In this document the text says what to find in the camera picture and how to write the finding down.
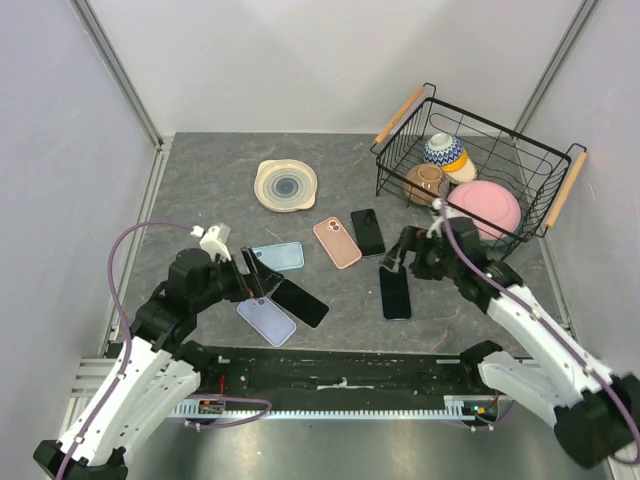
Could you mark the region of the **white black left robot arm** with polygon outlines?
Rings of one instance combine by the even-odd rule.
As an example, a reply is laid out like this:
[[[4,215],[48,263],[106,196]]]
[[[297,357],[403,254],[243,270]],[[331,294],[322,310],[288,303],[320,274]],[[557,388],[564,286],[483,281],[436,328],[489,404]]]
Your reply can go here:
[[[176,406],[216,388],[218,367],[202,359],[203,347],[188,338],[198,314],[221,301],[264,297],[284,279],[250,249],[242,256],[247,273],[234,258],[200,248],[177,254],[76,423],[60,439],[37,446],[34,461],[50,478],[125,478],[129,462]]]

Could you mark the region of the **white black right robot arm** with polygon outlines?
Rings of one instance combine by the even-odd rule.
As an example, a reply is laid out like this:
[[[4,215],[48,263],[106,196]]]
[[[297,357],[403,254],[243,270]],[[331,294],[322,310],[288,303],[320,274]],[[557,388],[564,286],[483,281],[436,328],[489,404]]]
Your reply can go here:
[[[565,453],[590,469],[639,442],[639,380],[621,376],[577,343],[545,311],[523,279],[488,256],[472,220],[439,217],[428,229],[403,228],[382,266],[408,264],[423,280],[452,280],[461,296],[503,327],[538,364],[522,366],[490,343],[465,351],[458,368],[467,392],[487,387],[511,397],[549,425]]]

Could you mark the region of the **pink phone case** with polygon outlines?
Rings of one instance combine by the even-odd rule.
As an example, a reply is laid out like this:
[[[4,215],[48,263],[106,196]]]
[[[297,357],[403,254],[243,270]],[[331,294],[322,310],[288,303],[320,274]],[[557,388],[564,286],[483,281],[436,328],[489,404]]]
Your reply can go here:
[[[338,269],[345,269],[362,258],[362,253],[336,217],[316,224],[313,233]]]

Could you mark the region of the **light blue phone case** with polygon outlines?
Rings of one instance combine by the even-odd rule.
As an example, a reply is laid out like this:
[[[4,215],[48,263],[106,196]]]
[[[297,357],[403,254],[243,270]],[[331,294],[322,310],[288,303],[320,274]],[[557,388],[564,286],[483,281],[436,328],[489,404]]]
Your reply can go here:
[[[252,251],[264,265],[277,272],[300,269],[305,263],[300,242],[254,247]]]

